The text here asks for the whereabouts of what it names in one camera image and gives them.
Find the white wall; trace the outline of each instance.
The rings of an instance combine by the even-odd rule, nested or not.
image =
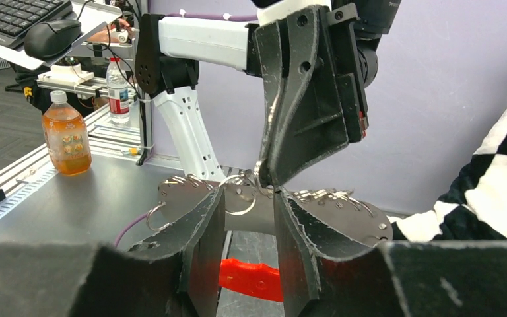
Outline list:
[[[156,0],[155,13],[253,14],[248,0]],[[507,1],[403,0],[378,49],[361,143],[288,187],[356,189],[384,210],[429,209],[507,107]],[[263,129],[261,79],[201,65],[205,125],[221,164],[252,168]],[[175,155],[163,124],[160,152]]]

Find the black computer mouse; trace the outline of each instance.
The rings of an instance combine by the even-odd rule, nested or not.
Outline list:
[[[24,52],[37,59],[49,59],[65,52],[81,35],[77,20],[55,20],[34,25],[24,37]]]

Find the bottle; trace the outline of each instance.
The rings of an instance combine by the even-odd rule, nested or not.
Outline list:
[[[111,57],[106,72],[110,95],[110,118],[115,123],[127,123],[129,121],[129,90],[125,72],[119,69],[119,61],[119,57]]]
[[[64,175],[86,172],[92,157],[83,116],[67,103],[64,91],[52,91],[51,102],[53,104],[42,116],[51,162]]]

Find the perforated metal strip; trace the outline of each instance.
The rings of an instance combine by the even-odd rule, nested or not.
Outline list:
[[[21,189],[0,203],[0,219],[32,195],[32,193],[40,189],[56,174],[57,170],[53,167],[53,165],[51,165],[51,163],[44,165],[40,169],[40,173],[37,174],[36,178],[31,179],[31,182],[24,185]]]

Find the gray tabletop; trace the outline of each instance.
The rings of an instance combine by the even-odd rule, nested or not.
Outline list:
[[[181,174],[157,166],[136,166],[118,158],[94,155],[92,159],[88,172],[72,177],[54,176],[0,219],[0,242],[113,242],[123,227],[158,203],[159,183]],[[150,235],[146,224],[139,223],[123,237],[119,247],[127,249]],[[235,232],[229,257],[276,267],[275,238]],[[284,313],[281,304],[223,290],[217,315]]]

